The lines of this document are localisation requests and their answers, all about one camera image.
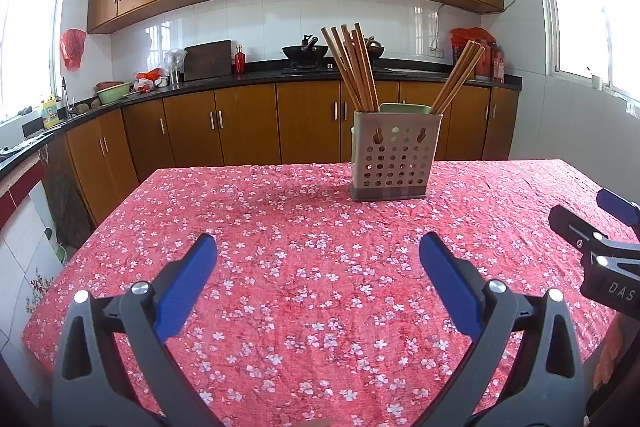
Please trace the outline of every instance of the metal screw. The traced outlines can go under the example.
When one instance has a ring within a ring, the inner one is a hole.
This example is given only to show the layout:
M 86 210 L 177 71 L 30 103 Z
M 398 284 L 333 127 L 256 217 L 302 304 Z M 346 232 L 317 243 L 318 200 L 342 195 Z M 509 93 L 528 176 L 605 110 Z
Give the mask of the metal screw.
M 558 288 L 551 288 L 549 290 L 549 297 L 551 297 L 552 301 L 556 302 L 562 302 L 562 299 L 564 299 L 564 295 L 562 295 L 562 292 Z
M 89 292 L 87 290 L 80 290 L 79 292 L 76 292 L 76 294 L 74 295 L 74 301 L 76 301 L 78 304 L 83 303 L 88 298 L 89 298 Z
M 507 291 L 507 286 L 502 281 L 489 281 L 489 289 L 494 293 L 504 293 Z
M 136 282 L 131 287 L 131 293 L 135 295 L 144 295 L 148 291 L 149 291 L 149 283 L 145 281 Z

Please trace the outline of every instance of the blue gripper pad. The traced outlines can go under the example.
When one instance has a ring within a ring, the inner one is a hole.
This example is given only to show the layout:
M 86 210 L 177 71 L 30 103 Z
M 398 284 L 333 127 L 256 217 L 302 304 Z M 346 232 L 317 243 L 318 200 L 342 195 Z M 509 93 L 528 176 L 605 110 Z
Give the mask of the blue gripper pad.
M 640 223 L 638 207 L 606 188 L 598 191 L 596 203 L 602 210 L 628 227 L 636 227 Z
M 156 308 L 156 333 L 161 343 L 180 333 L 217 259 L 216 240 L 206 234 L 185 254 L 178 273 Z
M 453 324 L 460 333 L 478 340 L 482 332 L 484 302 L 479 299 L 478 282 L 482 276 L 468 263 L 456 259 L 435 232 L 429 232 L 420 240 L 420 262 L 436 288 Z M 469 270 L 463 273 L 461 263 L 468 263 L 477 274 L 471 277 Z

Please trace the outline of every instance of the black countertop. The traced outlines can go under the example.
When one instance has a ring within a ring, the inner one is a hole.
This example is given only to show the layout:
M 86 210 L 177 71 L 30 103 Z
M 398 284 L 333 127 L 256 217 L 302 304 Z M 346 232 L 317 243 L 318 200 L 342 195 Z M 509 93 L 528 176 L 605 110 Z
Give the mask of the black countertop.
M 442 82 L 447 79 L 451 66 L 442 64 L 432 64 L 430 62 L 417 62 L 412 60 L 395 60 L 387 59 L 380 60 L 383 62 L 386 71 L 375 70 L 374 78 L 376 80 L 416 80 L 421 82 Z M 36 143 L 31 144 L 21 152 L 12 156 L 11 158 L 0 163 L 0 180 L 3 179 L 9 172 L 14 170 L 20 163 L 26 160 L 34 152 L 37 152 L 47 143 L 52 141 L 56 136 L 65 133 L 66 131 L 73 129 L 74 127 L 81 125 L 89 120 L 97 118 L 98 116 L 105 114 L 113 109 L 121 107 L 127 107 L 140 102 L 147 102 L 148 100 L 156 100 L 158 98 L 165 98 L 168 96 L 175 96 L 178 94 L 187 94 L 190 92 L 199 92 L 204 90 L 219 89 L 220 87 L 238 87 L 238 86 L 251 86 L 255 84 L 279 84 L 283 82 L 300 82 L 314 80 L 339 80 L 340 74 L 337 70 L 326 71 L 291 71 L 284 70 L 282 64 L 272 64 L 272 66 L 279 66 L 277 69 L 271 69 L 268 71 L 252 71 L 245 74 L 230 74 L 226 76 L 217 76 L 215 78 L 205 78 L 203 80 L 194 80 L 191 82 L 182 82 L 177 86 L 167 86 L 155 89 L 152 92 L 144 94 L 132 94 L 126 98 L 122 98 L 117 102 L 103 105 L 97 109 L 92 109 L 84 114 L 75 116 L 68 120 L 62 121 L 58 125 L 49 129 L 40 129 L 39 131 L 30 135 L 30 137 L 41 135 L 43 138 Z M 485 80 L 467 80 L 465 82 L 468 86 L 481 86 L 481 87 L 500 87 L 503 89 L 522 89 L 522 79 L 519 76 L 505 75 L 504 84 L 497 84 L 496 82 L 489 82 Z

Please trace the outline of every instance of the tablecloth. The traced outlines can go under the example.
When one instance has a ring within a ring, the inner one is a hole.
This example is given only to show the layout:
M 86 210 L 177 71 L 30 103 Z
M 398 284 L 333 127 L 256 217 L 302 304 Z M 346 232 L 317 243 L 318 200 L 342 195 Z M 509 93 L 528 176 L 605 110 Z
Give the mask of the tablecloth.
M 560 288 L 583 358 L 603 337 L 613 312 L 580 295 L 580 256 L 551 232 L 548 212 L 562 203 L 612 239 L 634 237 L 597 208 L 599 187 L 561 160 L 436 162 L 424 200 L 353 203 L 349 181 L 347 164 L 156 171 L 63 269 L 23 340 L 52 369 L 75 292 L 116 295 L 152 280 L 206 232 L 218 265 L 167 345 L 225 424 L 411 425 L 470 344 L 420 265 L 430 230 L 516 292 Z M 118 346 L 142 404 L 158 410 L 123 336 Z

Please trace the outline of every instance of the electrical outlet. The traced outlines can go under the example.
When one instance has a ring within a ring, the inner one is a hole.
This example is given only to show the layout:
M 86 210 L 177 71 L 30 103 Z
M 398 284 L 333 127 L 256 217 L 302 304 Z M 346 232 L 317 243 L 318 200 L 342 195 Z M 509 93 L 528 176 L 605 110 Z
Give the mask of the electrical outlet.
M 427 51 L 427 56 L 434 58 L 444 58 L 444 51 L 442 48 L 429 48 L 429 51 Z

